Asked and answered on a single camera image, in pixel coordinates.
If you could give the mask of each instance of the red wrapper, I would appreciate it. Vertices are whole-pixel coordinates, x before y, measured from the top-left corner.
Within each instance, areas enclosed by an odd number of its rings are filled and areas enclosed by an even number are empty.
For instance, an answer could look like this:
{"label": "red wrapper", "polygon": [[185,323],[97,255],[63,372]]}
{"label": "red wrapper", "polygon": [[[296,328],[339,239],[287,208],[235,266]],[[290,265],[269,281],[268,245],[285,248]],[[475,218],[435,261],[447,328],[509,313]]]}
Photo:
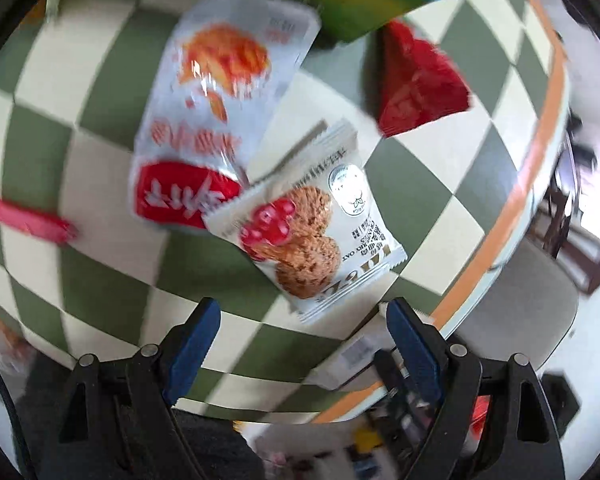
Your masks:
{"label": "red wrapper", "polygon": [[471,416],[471,425],[469,426],[469,429],[477,440],[480,440],[480,437],[482,436],[482,430],[484,430],[484,424],[487,421],[490,402],[491,397],[488,395],[479,396],[475,399],[474,413]]}
{"label": "red wrapper", "polygon": [[469,89],[447,56],[415,39],[397,20],[384,27],[382,38],[384,80],[378,123],[385,137],[469,109]]}
{"label": "red wrapper", "polygon": [[77,235],[77,230],[67,220],[19,207],[1,199],[0,223],[56,244],[65,244]]}
{"label": "red wrapper", "polygon": [[140,169],[134,211],[158,224],[204,229],[202,213],[235,198],[240,189],[235,180],[217,171],[165,160]]}

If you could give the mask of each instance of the chip bag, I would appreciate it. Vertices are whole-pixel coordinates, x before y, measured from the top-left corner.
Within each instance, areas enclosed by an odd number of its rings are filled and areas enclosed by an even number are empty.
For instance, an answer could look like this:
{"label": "chip bag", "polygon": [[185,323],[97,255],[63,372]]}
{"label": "chip bag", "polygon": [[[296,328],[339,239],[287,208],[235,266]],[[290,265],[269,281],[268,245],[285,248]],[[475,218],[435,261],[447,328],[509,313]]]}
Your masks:
{"label": "chip bag", "polygon": [[237,196],[319,29],[315,11],[288,0],[201,0],[184,14],[136,135],[133,212],[203,228],[203,211]]}
{"label": "chip bag", "polygon": [[407,257],[371,194],[357,134],[340,121],[204,216],[209,231],[242,248],[305,322]]}
{"label": "chip bag", "polygon": [[27,376],[36,357],[34,348],[0,319],[0,370],[15,376]]}
{"label": "chip bag", "polygon": [[378,119],[385,137],[469,109],[469,89],[453,62],[393,20],[382,30],[384,79]]}

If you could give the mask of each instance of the cartoon face logo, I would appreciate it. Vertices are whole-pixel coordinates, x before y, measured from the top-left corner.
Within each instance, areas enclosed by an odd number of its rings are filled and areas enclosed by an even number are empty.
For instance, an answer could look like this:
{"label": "cartoon face logo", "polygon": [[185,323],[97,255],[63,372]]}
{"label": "cartoon face logo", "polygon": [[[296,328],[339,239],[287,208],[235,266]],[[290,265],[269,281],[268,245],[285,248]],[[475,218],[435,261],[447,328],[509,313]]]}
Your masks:
{"label": "cartoon face logo", "polygon": [[353,164],[343,164],[331,170],[329,188],[342,210],[350,216],[362,213],[368,202],[365,174]]}

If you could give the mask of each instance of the white snack wrapper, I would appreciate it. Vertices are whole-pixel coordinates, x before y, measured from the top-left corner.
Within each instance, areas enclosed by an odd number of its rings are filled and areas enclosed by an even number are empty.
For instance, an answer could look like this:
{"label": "white snack wrapper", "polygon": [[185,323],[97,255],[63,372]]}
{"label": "white snack wrapper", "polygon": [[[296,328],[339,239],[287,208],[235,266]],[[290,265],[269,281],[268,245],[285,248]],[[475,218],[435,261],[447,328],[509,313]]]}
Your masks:
{"label": "white snack wrapper", "polygon": [[304,322],[407,258],[384,225],[358,133],[345,120],[204,221],[251,256]]}
{"label": "white snack wrapper", "polygon": [[204,228],[237,196],[320,21],[289,0],[200,0],[165,46],[134,145],[132,211]]}
{"label": "white snack wrapper", "polygon": [[[376,351],[393,351],[395,342],[386,325],[387,303],[378,303],[379,313],[358,330],[328,359],[315,367],[304,380],[305,384],[316,384],[327,390],[363,390],[378,380],[373,373],[366,373],[372,365]],[[433,324],[433,318],[419,310],[415,313],[421,322]]]}

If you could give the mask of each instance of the barcode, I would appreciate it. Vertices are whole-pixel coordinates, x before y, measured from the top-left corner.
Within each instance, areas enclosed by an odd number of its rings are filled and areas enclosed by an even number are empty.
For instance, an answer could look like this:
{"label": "barcode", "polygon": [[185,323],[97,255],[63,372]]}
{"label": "barcode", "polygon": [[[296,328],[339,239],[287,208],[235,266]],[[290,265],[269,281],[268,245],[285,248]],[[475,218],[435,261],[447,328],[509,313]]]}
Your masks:
{"label": "barcode", "polygon": [[366,338],[361,337],[354,341],[352,345],[342,352],[343,359],[347,362],[349,368],[357,367],[363,360],[369,359],[374,353],[373,347]]}

